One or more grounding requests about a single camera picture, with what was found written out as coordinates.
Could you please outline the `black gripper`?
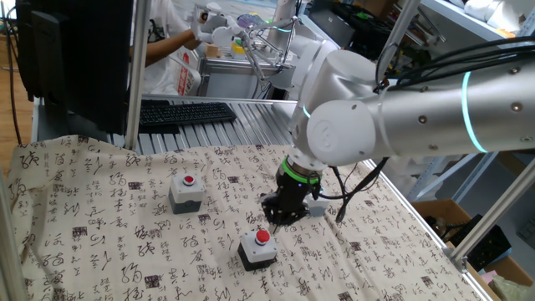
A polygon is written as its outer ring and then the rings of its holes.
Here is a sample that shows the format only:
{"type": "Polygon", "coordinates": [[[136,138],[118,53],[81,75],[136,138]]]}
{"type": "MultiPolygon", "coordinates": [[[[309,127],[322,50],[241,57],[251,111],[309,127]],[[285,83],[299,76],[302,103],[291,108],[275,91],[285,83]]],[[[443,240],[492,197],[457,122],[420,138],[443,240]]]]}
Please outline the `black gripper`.
{"type": "Polygon", "coordinates": [[[307,180],[296,180],[287,172],[278,173],[275,194],[261,195],[261,207],[270,233],[277,233],[279,226],[291,226],[309,215],[308,206],[303,202],[309,194],[307,180]]]}

